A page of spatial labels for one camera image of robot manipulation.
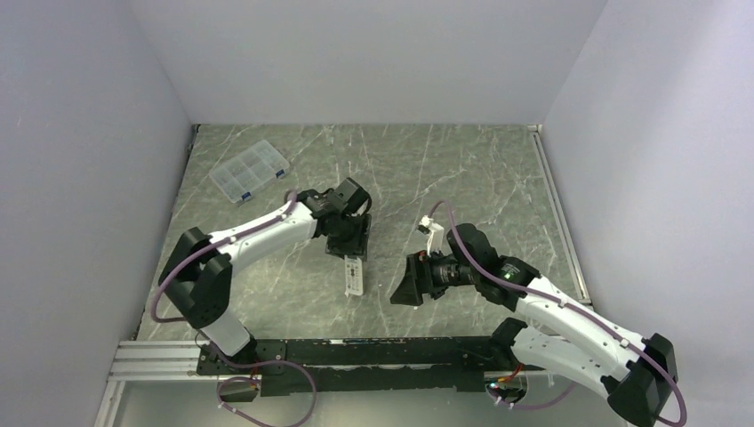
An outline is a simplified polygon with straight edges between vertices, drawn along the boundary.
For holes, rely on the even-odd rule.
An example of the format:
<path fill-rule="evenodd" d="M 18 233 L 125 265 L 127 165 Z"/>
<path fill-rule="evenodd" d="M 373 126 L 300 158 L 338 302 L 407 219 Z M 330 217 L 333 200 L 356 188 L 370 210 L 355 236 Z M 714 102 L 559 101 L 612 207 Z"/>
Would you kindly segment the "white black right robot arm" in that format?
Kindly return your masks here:
<path fill-rule="evenodd" d="M 533 266 L 499 255 L 470 223 L 445 231 L 425 217 L 418 229 L 427 247 L 407 255 L 391 303 L 418 307 L 426 296 L 438 299 L 450 287 L 473 286 L 487 301 L 516 313 L 489 338 L 497 367 L 523 364 L 562 375 L 594 391 L 635 426 L 661 420 L 678 382 L 669 339 L 646 338 L 586 309 Z"/>

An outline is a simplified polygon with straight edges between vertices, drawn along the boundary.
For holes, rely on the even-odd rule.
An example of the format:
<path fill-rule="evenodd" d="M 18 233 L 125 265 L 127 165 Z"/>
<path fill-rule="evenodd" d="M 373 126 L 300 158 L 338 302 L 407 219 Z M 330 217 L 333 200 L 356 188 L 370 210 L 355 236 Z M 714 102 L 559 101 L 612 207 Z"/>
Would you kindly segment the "clear plastic organizer box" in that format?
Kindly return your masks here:
<path fill-rule="evenodd" d="M 260 140 L 215 166 L 209 177 L 231 203 L 242 205 L 289 170 L 290 163 L 281 152 L 269 141 Z"/>

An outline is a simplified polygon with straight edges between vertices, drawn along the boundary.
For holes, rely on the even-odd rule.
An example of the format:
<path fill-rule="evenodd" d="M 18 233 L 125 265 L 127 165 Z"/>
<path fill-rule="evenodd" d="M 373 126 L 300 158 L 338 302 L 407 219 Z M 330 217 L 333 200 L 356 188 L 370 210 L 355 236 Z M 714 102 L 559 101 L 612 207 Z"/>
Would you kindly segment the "white remote control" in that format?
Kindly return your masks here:
<path fill-rule="evenodd" d="M 363 261 L 358 257 L 345 256 L 345 295 L 362 296 L 364 294 Z"/>

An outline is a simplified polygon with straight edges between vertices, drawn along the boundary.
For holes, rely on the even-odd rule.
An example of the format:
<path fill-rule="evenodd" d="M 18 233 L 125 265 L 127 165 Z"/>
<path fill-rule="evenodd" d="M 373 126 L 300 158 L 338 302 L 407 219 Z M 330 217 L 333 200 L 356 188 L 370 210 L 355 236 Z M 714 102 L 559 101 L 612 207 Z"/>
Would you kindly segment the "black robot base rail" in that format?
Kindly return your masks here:
<path fill-rule="evenodd" d="M 201 377 L 257 374 L 264 397 L 317 390 L 481 392 L 517 363 L 485 336 L 260 340 L 253 358 L 225 364 L 200 348 Z"/>

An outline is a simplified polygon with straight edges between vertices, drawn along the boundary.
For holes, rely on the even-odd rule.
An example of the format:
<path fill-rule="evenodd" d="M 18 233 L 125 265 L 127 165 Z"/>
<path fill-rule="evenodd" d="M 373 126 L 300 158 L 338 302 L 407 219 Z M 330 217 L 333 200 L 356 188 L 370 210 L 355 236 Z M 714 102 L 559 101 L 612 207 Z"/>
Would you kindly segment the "aluminium frame rail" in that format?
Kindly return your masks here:
<path fill-rule="evenodd" d="M 549 203 L 553 214 L 555 215 L 555 222 L 561 237 L 562 246 L 565 251 L 565 259 L 570 270 L 571 278 L 576 286 L 577 299 L 588 309 L 594 310 L 593 301 L 583 276 L 582 266 L 575 251 L 574 241 L 569 230 L 554 176 L 551 172 L 549 160 L 547 159 L 544 149 L 541 137 L 542 125 L 528 125 L 527 130 L 546 182 Z"/>

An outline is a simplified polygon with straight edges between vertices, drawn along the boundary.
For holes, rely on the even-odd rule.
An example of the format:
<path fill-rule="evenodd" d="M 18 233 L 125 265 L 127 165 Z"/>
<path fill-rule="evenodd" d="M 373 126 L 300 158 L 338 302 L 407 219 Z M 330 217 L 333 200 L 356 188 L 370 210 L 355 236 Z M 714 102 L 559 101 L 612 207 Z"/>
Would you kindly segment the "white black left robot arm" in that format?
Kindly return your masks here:
<path fill-rule="evenodd" d="M 166 296 L 185 321 L 203 334 L 232 373 L 248 371 L 257 357 L 257 341 L 230 308 L 233 277 L 262 258 L 288 246 L 324 237 L 327 254 L 365 260 L 373 199 L 351 178 L 323 191 L 289 189 L 277 210 L 226 230 L 204 233 L 198 227 L 180 235 L 150 304 L 157 323 Z"/>

